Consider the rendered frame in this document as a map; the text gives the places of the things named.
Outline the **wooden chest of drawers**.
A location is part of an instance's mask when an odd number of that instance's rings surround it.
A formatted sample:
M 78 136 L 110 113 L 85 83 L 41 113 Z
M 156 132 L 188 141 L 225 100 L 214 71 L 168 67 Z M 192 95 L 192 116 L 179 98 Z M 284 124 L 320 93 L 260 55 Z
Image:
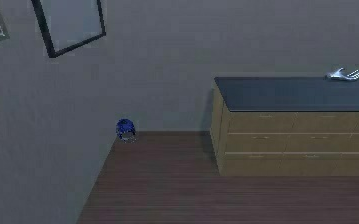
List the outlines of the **wooden chest of drawers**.
M 222 176 L 359 176 L 359 81 L 216 77 Z

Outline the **white hand-shaped ornament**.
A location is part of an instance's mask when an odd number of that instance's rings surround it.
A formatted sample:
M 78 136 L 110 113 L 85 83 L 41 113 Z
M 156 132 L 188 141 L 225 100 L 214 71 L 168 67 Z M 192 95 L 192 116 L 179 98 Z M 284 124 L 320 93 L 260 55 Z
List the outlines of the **white hand-shaped ornament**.
M 343 68 L 339 68 L 334 72 L 330 72 L 326 75 L 327 79 L 339 80 L 339 81 L 357 81 L 359 79 L 359 69 L 349 74 L 344 73 Z

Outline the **black framed wall picture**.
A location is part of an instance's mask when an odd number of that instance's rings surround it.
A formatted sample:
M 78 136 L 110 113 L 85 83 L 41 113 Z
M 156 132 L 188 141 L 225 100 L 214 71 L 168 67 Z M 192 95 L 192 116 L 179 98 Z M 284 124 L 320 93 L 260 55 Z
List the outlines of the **black framed wall picture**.
M 49 58 L 106 35 L 102 0 L 31 0 Z

